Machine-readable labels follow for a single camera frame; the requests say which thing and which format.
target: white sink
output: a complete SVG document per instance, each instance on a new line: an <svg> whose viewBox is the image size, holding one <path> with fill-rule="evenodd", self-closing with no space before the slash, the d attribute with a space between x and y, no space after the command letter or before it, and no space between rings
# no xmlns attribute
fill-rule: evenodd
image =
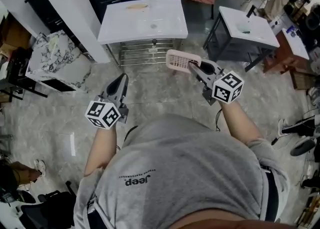
<svg viewBox="0 0 320 229"><path fill-rule="evenodd" d="M246 12L229 7L220 6L219 11L232 38L267 44L275 48L280 46L264 18L253 14L248 18Z"/></svg>
<svg viewBox="0 0 320 229"><path fill-rule="evenodd" d="M180 0L134 0L106 7L98 41L110 44L160 38L185 39L187 36Z"/></svg>

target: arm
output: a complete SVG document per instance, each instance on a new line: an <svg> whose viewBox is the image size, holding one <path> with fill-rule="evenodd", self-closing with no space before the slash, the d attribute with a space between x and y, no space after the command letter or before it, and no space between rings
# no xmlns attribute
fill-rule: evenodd
<svg viewBox="0 0 320 229"><path fill-rule="evenodd" d="M263 138L255 123L246 115L237 101L230 104L220 102L231 136L244 144Z"/></svg>
<svg viewBox="0 0 320 229"><path fill-rule="evenodd" d="M14 169L14 170L19 170L19 171L32 170L32 168L20 163L19 161L15 161L13 163L10 163L9 167Z"/></svg>
<svg viewBox="0 0 320 229"><path fill-rule="evenodd" d="M111 129L98 129L86 161L84 176L89 176L97 168L106 168L116 154L117 132L116 126Z"/></svg>

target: white sneaker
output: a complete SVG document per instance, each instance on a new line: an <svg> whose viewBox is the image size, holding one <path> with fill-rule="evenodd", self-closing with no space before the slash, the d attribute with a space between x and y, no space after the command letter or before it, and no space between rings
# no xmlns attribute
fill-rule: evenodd
<svg viewBox="0 0 320 229"><path fill-rule="evenodd" d="M37 171L41 172L40 177L45 177L46 176L46 164L42 159L35 159L34 161L34 168Z"/></svg>
<svg viewBox="0 0 320 229"><path fill-rule="evenodd" d="M288 135L288 134L283 134L283 133L282 133L282 129L283 129L284 126L286 126L286 125L287 125L287 123L286 123L286 120L285 120L285 119L280 119L280 120L278 121L278 136L279 136L279 137L283 137L283 136Z"/></svg>

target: chair leg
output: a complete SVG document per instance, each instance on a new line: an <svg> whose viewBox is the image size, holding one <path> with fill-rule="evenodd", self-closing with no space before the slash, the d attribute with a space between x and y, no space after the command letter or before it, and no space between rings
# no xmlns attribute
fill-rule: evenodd
<svg viewBox="0 0 320 229"><path fill-rule="evenodd" d="M211 19L214 19L214 5L211 5Z"/></svg>
<svg viewBox="0 0 320 229"><path fill-rule="evenodd" d="M75 192L72 190L72 188L71 188L71 186L70 186L70 185L71 185L71 182L70 182L70 181L67 181L67 182L65 182L65 185L66 185L66 187L68 188L70 194L71 194L74 198L76 198L77 196L76 196Z"/></svg>

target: washbasin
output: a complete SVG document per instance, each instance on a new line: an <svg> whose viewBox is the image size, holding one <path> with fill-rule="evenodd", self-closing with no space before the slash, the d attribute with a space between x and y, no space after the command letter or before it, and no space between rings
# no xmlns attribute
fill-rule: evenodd
<svg viewBox="0 0 320 229"><path fill-rule="evenodd" d="M266 19L241 10L219 7L221 16L232 38L248 40L278 48L280 46Z"/></svg>
<svg viewBox="0 0 320 229"><path fill-rule="evenodd" d="M29 72L55 73L66 64L80 55L80 50L61 30L47 36L48 42L41 38L33 47L33 52L28 65Z"/></svg>
<svg viewBox="0 0 320 229"><path fill-rule="evenodd" d="M181 0L134 0L107 6L98 41L110 44L187 36Z"/></svg>

